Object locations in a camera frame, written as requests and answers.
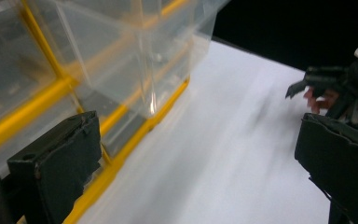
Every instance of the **clear plastic bin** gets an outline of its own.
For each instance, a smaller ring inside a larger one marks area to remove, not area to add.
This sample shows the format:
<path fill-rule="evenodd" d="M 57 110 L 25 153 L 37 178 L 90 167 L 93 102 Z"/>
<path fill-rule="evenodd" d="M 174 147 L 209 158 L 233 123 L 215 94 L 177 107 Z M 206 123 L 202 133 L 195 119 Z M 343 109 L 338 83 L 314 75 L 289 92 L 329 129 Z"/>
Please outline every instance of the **clear plastic bin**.
<path fill-rule="evenodd" d="M 151 118 L 207 52 L 216 12 L 226 1 L 34 0 L 29 5 L 68 73 L 76 78 L 81 73 L 79 80 L 91 89 Z M 58 26 L 66 39 L 50 30 Z"/>
<path fill-rule="evenodd" d="M 60 123 L 76 114 L 76 106 L 70 96 L 63 98 L 38 119 L 0 146 L 0 176 L 8 175 L 7 159 L 31 144 L 34 140 Z"/>
<path fill-rule="evenodd" d="M 0 118 L 55 79 L 18 10 L 0 1 Z"/>
<path fill-rule="evenodd" d="M 145 118 L 139 114 L 131 111 L 126 113 L 102 138 L 108 155 L 114 158 L 144 123 Z"/>

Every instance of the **transparent plastic container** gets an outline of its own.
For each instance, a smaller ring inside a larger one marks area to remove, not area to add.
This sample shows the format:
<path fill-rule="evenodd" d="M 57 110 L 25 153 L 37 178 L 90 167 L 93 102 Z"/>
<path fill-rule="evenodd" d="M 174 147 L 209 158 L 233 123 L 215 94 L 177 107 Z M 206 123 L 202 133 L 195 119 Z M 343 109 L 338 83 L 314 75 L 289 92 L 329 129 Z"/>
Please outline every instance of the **transparent plastic container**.
<path fill-rule="evenodd" d="M 56 78 L 18 13 L 0 1 L 0 118 Z"/>
<path fill-rule="evenodd" d="M 10 140 L 0 146 L 0 176 L 9 174 L 7 159 L 31 144 L 34 140 L 60 123 L 76 114 L 76 106 L 72 98 L 67 96 L 51 107 L 34 122 L 18 132 Z"/>
<path fill-rule="evenodd" d="M 129 111 L 102 137 L 106 152 L 114 158 L 130 142 L 132 137 L 145 123 L 145 118 Z"/>
<path fill-rule="evenodd" d="M 207 52 L 226 1 L 34 0 L 29 6 L 69 74 L 152 118 Z"/>

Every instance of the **white table surface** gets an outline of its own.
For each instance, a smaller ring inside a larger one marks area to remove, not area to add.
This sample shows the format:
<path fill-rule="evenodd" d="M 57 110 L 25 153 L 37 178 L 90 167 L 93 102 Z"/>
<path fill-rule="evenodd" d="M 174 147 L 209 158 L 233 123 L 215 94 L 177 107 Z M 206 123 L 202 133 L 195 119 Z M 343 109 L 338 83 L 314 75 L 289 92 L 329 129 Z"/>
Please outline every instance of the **white table surface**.
<path fill-rule="evenodd" d="M 329 201 L 294 158 L 303 72 L 212 43 L 172 111 L 79 223 L 323 224 Z"/>

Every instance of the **black background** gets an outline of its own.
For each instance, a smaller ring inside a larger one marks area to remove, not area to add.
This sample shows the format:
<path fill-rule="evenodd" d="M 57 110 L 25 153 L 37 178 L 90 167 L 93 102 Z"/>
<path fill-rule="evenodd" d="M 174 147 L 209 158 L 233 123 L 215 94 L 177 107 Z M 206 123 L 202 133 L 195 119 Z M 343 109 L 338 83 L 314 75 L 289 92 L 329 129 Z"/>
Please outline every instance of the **black background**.
<path fill-rule="evenodd" d="M 213 35 L 302 70 L 346 66 L 358 48 L 358 1 L 231 0 Z"/>

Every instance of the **yellow edge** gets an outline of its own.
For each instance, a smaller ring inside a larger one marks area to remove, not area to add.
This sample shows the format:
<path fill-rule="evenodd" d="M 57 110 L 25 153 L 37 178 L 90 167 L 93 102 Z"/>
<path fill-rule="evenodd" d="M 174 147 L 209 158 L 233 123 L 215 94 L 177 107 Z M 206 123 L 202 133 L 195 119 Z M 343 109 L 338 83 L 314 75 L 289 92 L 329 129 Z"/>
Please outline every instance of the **yellow edge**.
<path fill-rule="evenodd" d="M 186 89 L 189 80 L 186 80 L 172 95 L 171 99 L 165 106 L 161 108 L 158 114 L 152 119 L 148 119 L 141 128 L 134 134 L 130 141 L 121 149 L 121 151 L 113 158 L 111 164 L 104 167 L 103 172 L 91 183 L 86 192 L 75 202 L 74 209 L 63 223 L 76 223 L 83 214 L 90 208 L 98 198 L 103 194 L 111 182 L 115 179 L 118 171 L 124 164 L 124 161 L 135 149 L 136 145 L 142 138 L 158 125 L 162 119 L 171 110 L 172 106 Z"/>
<path fill-rule="evenodd" d="M 189 3 L 188 0 L 176 0 L 171 2 L 169 5 L 167 5 L 165 8 L 163 8 L 161 10 L 161 15 L 162 16 L 168 16 L 169 14 L 173 13 L 174 11 L 176 11 L 179 7 L 181 7 L 182 5 Z"/>
<path fill-rule="evenodd" d="M 26 104 L 0 119 L 0 146 L 69 92 L 68 80 L 59 78 Z"/>
<path fill-rule="evenodd" d="M 31 33 L 34 35 L 35 39 L 39 43 L 39 46 L 42 49 L 42 51 L 45 53 L 46 58 L 50 62 L 51 67 L 53 68 L 54 72 L 56 72 L 56 74 L 59 77 L 65 77 L 65 75 L 63 74 L 63 71 L 60 67 L 60 64 L 57 62 L 57 59 L 55 58 L 54 53 L 48 44 L 48 41 L 44 37 L 39 26 L 37 25 L 36 19 L 34 18 L 34 15 L 32 14 L 31 9 L 28 8 L 27 1 L 21 0 L 21 2 L 24 5 L 24 7 L 22 8 L 23 11 L 21 12 L 22 17 L 25 19 L 25 22 L 27 24 L 29 24 L 28 28 L 31 30 Z"/>
<path fill-rule="evenodd" d="M 109 132 L 110 128 L 113 127 L 127 112 L 129 109 L 124 106 L 120 105 L 115 112 L 113 112 L 109 117 L 107 117 L 101 124 L 100 133 L 102 136 L 106 135 Z"/>

